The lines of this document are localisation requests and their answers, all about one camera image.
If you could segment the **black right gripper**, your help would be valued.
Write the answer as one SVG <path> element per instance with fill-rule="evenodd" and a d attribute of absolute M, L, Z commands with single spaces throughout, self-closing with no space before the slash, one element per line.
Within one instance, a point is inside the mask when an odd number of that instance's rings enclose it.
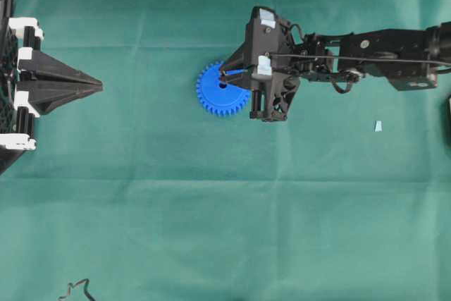
<path fill-rule="evenodd" d="M 288 57 L 294 49 L 291 22 L 271 8 L 255 6 L 246 25 L 245 41 L 219 68 L 224 83 L 252 92 L 250 118 L 287 120 L 300 85 Z"/>

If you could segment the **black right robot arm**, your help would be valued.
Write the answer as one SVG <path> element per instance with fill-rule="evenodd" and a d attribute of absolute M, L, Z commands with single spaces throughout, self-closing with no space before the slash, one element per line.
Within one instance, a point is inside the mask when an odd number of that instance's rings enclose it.
<path fill-rule="evenodd" d="M 250 117 L 286 121 L 303 79 L 348 93 L 366 76 L 398 91 L 433 89 L 450 73 L 450 23 L 425 30 L 384 29 L 360 34 L 304 34 L 273 9 L 255 6 L 245 40 L 219 68 L 219 80 L 249 90 Z"/>

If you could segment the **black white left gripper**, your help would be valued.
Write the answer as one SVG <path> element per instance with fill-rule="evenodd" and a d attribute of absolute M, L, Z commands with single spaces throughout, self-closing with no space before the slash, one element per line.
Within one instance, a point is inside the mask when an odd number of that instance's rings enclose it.
<path fill-rule="evenodd" d="M 34 18 L 1 21 L 2 150 L 34 150 L 36 118 L 103 90 L 100 80 L 40 51 L 42 38 Z"/>

